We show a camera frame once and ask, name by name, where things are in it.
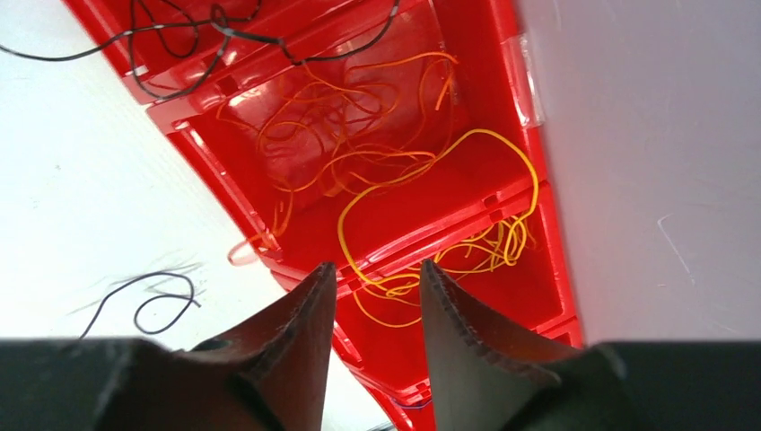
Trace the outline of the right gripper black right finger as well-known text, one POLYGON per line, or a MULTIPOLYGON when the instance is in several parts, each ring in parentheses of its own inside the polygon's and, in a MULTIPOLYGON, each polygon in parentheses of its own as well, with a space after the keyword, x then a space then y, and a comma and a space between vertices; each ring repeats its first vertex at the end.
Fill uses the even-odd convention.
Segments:
POLYGON ((468 293, 432 260, 420 270, 424 350, 439 430, 503 430, 562 379, 579 349, 548 339, 468 293))

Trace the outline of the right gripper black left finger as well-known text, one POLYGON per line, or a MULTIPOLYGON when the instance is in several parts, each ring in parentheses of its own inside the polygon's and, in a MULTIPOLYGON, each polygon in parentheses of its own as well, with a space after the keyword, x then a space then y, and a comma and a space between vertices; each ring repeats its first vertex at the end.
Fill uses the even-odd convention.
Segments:
POLYGON ((175 430, 318 430, 321 427, 337 269, 323 262, 292 291, 230 330, 200 342, 175 430))

